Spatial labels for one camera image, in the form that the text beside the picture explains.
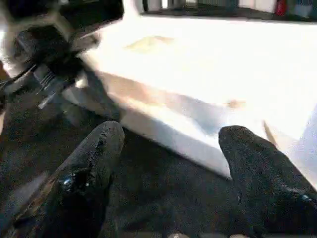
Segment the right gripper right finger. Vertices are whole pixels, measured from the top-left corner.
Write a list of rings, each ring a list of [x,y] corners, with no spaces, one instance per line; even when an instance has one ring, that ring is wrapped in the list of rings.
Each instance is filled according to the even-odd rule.
[[[220,148],[252,236],[317,234],[317,191],[270,141],[239,125],[222,127]]]

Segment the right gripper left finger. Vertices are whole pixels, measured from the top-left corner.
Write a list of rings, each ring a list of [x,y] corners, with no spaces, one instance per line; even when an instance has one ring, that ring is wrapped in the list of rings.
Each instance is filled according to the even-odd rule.
[[[93,129],[16,217],[13,236],[96,238],[124,138],[116,121]]]

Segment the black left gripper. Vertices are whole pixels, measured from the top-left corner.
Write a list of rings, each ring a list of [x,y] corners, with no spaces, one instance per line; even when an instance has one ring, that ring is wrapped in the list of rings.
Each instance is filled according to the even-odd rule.
[[[54,26],[33,26],[18,32],[13,40],[13,58],[19,72],[35,72],[41,66],[54,75],[75,82],[82,64],[77,55],[85,50],[85,38],[66,39]]]

